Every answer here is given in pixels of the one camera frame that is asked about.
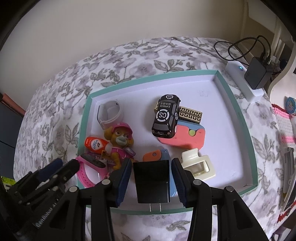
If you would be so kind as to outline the cream hair claw clip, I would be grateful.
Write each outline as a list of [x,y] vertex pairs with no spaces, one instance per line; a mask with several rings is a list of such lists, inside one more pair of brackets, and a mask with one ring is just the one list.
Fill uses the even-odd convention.
[[190,171],[195,179],[208,180],[216,176],[215,168],[208,155],[199,156],[197,148],[182,152],[182,167]]

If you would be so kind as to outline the pink smart band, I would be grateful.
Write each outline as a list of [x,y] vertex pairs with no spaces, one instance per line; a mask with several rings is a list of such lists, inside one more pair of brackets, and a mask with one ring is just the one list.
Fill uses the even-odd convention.
[[80,183],[85,188],[94,187],[103,179],[109,178],[107,160],[99,156],[81,154],[76,157],[79,162],[79,171],[76,173]]

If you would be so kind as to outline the orange glue bottle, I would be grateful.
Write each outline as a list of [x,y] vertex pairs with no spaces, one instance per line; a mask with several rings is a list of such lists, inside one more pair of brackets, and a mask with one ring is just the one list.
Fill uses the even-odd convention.
[[112,144],[110,142],[99,137],[87,137],[84,146],[95,154],[102,154],[103,151],[110,154],[112,149]]

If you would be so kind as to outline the black power adapter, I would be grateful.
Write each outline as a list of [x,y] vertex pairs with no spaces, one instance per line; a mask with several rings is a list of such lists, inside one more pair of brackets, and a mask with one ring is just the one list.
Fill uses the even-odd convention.
[[133,163],[133,173],[140,212],[161,211],[170,203],[169,160]]

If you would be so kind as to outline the pink puppy toy figure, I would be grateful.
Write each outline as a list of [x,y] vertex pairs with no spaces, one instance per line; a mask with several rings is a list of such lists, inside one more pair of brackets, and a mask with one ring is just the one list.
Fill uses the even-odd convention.
[[114,163],[112,167],[114,170],[121,168],[125,158],[130,158],[134,161],[136,155],[132,149],[134,139],[132,137],[132,129],[127,123],[121,122],[107,128],[104,131],[104,138],[111,144],[111,148],[106,149],[106,152]]

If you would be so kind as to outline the small orange utility knife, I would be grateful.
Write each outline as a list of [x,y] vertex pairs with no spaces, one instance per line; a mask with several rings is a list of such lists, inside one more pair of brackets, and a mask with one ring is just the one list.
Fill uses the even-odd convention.
[[144,154],[142,161],[169,161],[169,171],[170,171],[170,197],[173,197],[177,193],[177,189],[174,183],[173,175],[171,173],[171,157],[167,149],[158,149],[149,153]]

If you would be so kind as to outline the white smart watch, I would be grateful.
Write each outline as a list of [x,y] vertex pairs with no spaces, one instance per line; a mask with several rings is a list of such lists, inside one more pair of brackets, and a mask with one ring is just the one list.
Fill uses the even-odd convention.
[[119,102],[112,100],[99,106],[97,121],[103,130],[120,123],[122,120],[123,108]]

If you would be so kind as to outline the black toy car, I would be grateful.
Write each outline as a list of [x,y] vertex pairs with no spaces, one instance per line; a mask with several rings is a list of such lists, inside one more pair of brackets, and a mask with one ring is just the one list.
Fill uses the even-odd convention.
[[158,100],[152,134],[158,138],[172,138],[177,131],[180,102],[178,96],[165,94]]

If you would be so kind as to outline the green box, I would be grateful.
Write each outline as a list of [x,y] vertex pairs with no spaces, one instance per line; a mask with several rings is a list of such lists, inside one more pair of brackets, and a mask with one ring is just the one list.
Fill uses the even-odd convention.
[[13,180],[11,178],[4,177],[4,176],[1,176],[1,180],[3,182],[5,189],[10,189],[13,185],[16,184],[15,180]]

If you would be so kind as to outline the floral white blanket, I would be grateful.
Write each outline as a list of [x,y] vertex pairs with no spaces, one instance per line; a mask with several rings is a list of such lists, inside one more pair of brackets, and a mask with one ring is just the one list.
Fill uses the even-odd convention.
[[242,110],[254,144],[259,184],[243,200],[271,237],[280,226],[284,175],[281,130],[268,96],[248,103],[226,73],[226,60],[240,55],[240,48],[230,48],[218,39],[168,37],[130,42],[78,61],[34,93],[18,134],[14,179],[20,180],[56,158],[68,161],[76,157],[82,113],[90,93],[156,74],[218,70]]

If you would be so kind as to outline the dark cabinet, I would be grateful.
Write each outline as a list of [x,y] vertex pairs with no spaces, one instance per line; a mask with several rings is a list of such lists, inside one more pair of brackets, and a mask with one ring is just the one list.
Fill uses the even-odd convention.
[[14,179],[16,142],[24,115],[24,109],[1,93],[1,176],[11,179]]

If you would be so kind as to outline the teal white box tray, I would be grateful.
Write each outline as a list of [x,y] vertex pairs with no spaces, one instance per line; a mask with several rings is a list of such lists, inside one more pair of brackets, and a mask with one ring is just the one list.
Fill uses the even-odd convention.
[[114,168],[134,159],[115,213],[185,212],[172,177],[172,160],[197,181],[238,194],[254,189],[258,174],[241,109],[217,70],[140,78],[89,95],[78,154],[105,150]]

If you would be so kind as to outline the black plugged charger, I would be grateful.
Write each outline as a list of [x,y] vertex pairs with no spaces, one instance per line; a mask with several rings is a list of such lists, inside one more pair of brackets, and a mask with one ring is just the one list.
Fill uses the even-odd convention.
[[273,66],[265,64],[258,57],[253,57],[244,78],[251,89],[261,89],[270,80]]

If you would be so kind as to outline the white power strip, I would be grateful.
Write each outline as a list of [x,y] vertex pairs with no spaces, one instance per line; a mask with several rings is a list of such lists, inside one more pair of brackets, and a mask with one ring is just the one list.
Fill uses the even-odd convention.
[[228,61],[225,70],[249,103],[258,102],[263,97],[264,90],[262,88],[254,90],[247,83],[244,78],[247,69],[239,61]]

